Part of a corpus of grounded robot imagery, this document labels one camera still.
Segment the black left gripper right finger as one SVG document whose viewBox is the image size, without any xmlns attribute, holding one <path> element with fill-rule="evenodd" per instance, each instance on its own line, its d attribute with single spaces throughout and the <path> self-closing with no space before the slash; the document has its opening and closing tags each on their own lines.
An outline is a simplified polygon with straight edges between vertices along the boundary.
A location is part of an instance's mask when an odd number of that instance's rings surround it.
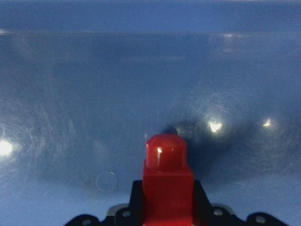
<svg viewBox="0 0 301 226">
<path fill-rule="evenodd" d="M 195 226 L 285 226 L 278 218 L 255 212 L 242 220 L 225 205 L 211 204 L 201 183 L 194 181 L 193 224 Z"/>
</svg>

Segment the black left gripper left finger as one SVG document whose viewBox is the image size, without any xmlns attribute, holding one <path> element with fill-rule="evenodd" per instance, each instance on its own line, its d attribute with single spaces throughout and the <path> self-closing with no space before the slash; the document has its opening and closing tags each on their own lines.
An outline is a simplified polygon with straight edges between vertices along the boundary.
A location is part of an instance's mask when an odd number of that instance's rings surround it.
<svg viewBox="0 0 301 226">
<path fill-rule="evenodd" d="M 132 183 L 129 204 L 113 206 L 104 220 L 88 214 L 74 217 L 67 226 L 141 226 L 143 225 L 143 189 L 142 181 Z"/>
</svg>

